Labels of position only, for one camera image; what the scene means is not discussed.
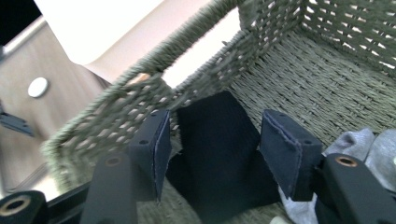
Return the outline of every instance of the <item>wicker basket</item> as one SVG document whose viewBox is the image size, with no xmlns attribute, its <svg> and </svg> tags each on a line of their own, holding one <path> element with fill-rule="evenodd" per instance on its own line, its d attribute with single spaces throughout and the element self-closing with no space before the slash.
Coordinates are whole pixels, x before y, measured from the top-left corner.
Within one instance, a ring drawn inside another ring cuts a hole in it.
<svg viewBox="0 0 396 224">
<path fill-rule="evenodd" d="M 194 42 L 233 8 L 241 30 L 175 89 L 162 80 Z M 283 111 L 329 145 L 340 133 L 396 127 L 396 1 L 212 1 L 125 72 L 43 146 L 61 191 L 90 180 L 98 157 L 122 150 L 157 108 L 176 110 L 229 90 L 260 127 L 264 108 Z M 141 73 L 150 78 L 131 84 Z M 173 119 L 173 143 L 177 122 Z M 252 209 L 231 222 L 267 223 L 279 204 Z M 139 206 L 142 223 L 199 222 L 167 182 L 163 202 Z"/>
</svg>

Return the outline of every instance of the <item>round hole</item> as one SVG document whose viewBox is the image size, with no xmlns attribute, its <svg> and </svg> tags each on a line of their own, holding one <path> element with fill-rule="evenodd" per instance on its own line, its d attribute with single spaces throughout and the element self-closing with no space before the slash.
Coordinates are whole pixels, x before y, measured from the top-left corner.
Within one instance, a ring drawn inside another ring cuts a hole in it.
<svg viewBox="0 0 396 224">
<path fill-rule="evenodd" d="M 8 217 L 19 213 L 21 210 L 25 209 L 30 203 L 30 197 L 27 195 L 21 195 L 17 198 L 13 198 L 3 204 L 0 208 L 0 216 Z"/>
<path fill-rule="evenodd" d="M 355 161 L 353 161 L 352 159 L 350 159 L 348 157 L 337 157 L 335 160 L 344 166 L 349 166 L 349 167 L 358 166 L 358 164 Z"/>
<path fill-rule="evenodd" d="M 7 209 L 8 209 L 8 210 L 9 210 L 9 209 L 15 209 L 15 208 L 18 208 L 18 207 L 21 206 L 21 205 L 23 205 L 23 201 L 22 201 L 22 200 L 19 200 L 19 201 L 16 201 L 16 202 L 14 202 L 14 203 L 9 204 L 9 205 L 7 206 Z"/>
<path fill-rule="evenodd" d="M 119 164 L 120 162 L 121 162 L 121 158 L 113 157 L 113 158 L 106 160 L 106 165 L 107 166 L 115 166 L 115 165 Z"/>
</svg>

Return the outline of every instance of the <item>black clip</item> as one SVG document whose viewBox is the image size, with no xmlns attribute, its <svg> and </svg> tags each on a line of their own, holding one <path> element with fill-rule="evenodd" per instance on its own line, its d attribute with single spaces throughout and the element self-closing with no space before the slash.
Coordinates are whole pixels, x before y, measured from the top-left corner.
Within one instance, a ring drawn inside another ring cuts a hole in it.
<svg viewBox="0 0 396 224">
<path fill-rule="evenodd" d="M 24 133 L 33 137 L 32 129 L 27 125 L 26 120 L 20 119 L 13 115 L 6 113 L 0 102 L 0 123 L 3 127 L 13 130 L 15 132 Z"/>
</svg>

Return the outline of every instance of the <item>black plastic bracket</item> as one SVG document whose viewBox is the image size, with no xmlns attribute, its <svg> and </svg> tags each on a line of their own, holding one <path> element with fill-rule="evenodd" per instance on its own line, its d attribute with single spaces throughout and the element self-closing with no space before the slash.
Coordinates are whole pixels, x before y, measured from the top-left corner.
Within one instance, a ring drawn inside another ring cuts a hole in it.
<svg viewBox="0 0 396 224">
<path fill-rule="evenodd" d="M 396 203 L 362 161 L 334 153 L 316 172 L 320 224 L 396 223 Z"/>
<path fill-rule="evenodd" d="M 33 132 L 31 128 L 27 125 L 26 121 L 24 119 L 20 119 L 18 117 L 6 113 L 6 111 L 4 111 L 4 108 L 1 105 L 1 102 L 0 102 L 0 123 L 5 128 L 8 128 L 15 132 L 24 133 L 33 137 Z"/>
</svg>

